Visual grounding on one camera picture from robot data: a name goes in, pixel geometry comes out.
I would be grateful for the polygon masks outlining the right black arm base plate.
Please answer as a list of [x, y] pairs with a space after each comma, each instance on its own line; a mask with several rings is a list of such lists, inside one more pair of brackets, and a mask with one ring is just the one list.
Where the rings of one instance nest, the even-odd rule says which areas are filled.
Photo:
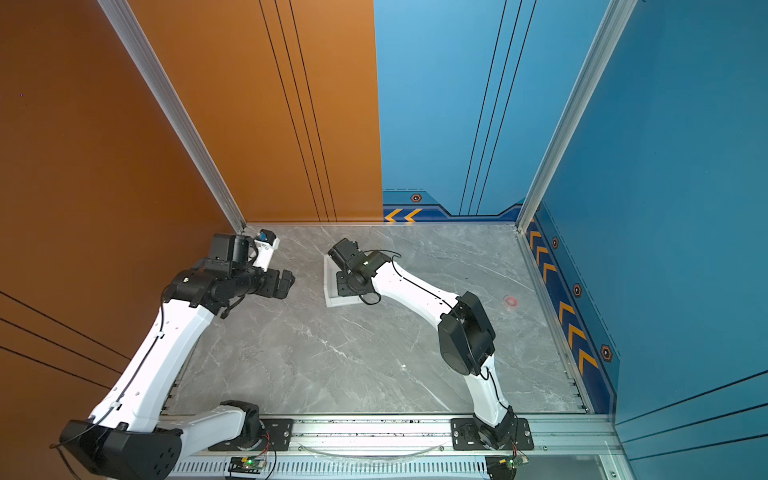
[[452, 445], [456, 451], [533, 451], [532, 429], [526, 418], [513, 418], [498, 427], [481, 426], [474, 418], [450, 421]]

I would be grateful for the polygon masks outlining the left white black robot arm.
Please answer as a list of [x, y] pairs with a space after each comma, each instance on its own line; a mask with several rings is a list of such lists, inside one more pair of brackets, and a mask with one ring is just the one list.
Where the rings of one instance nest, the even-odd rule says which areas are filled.
[[217, 234], [208, 255], [179, 272], [160, 296], [158, 313], [109, 393], [85, 420], [71, 420], [52, 450], [109, 479], [165, 479], [186, 457], [219, 443], [249, 451], [267, 441], [257, 405], [225, 401], [186, 419], [161, 413], [187, 357], [215, 318], [247, 296], [284, 299], [295, 282], [271, 268], [279, 247], [266, 229], [250, 236]]

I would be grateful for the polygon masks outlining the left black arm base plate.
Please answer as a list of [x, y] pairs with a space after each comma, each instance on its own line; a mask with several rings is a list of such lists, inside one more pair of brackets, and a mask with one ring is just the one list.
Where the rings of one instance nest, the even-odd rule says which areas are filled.
[[264, 451], [285, 452], [289, 449], [294, 420], [291, 418], [261, 419], [260, 436], [257, 440], [232, 439], [219, 442], [208, 448], [211, 452], [263, 453]]

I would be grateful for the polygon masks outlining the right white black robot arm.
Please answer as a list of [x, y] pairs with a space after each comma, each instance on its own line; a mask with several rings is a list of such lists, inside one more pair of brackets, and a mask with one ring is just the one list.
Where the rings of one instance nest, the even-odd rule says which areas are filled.
[[343, 296], [365, 304], [368, 295], [392, 299], [426, 320], [437, 332], [443, 361], [461, 375], [473, 402], [473, 421], [482, 444], [493, 450], [514, 449], [518, 417], [505, 397], [495, 362], [496, 332], [480, 299], [442, 290], [407, 272], [395, 252], [367, 250], [343, 238], [328, 257], [339, 268]]

